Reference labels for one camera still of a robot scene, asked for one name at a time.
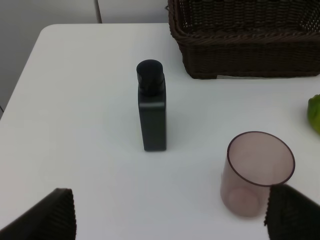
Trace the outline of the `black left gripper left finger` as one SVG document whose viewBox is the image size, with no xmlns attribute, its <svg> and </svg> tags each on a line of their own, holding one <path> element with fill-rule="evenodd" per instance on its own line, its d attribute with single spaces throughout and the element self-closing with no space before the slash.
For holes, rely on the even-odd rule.
<svg viewBox="0 0 320 240">
<path fill-rule="evenodd" d="M 56 188 L 0 230 L 2 240 L 74 240 L 77 221 L 73 191 Z"/>
</svg>

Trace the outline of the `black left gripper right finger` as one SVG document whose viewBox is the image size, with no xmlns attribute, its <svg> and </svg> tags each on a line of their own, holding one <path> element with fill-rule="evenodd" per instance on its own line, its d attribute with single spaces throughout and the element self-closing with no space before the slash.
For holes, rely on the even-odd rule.
<svg viewBox="0 0 320 240">
<path fill-rule="evenodd" d="M 264 225 L 270 240 L 319 240 L 320 205 L 287 184 L 273 185 Z"/>
</svg>

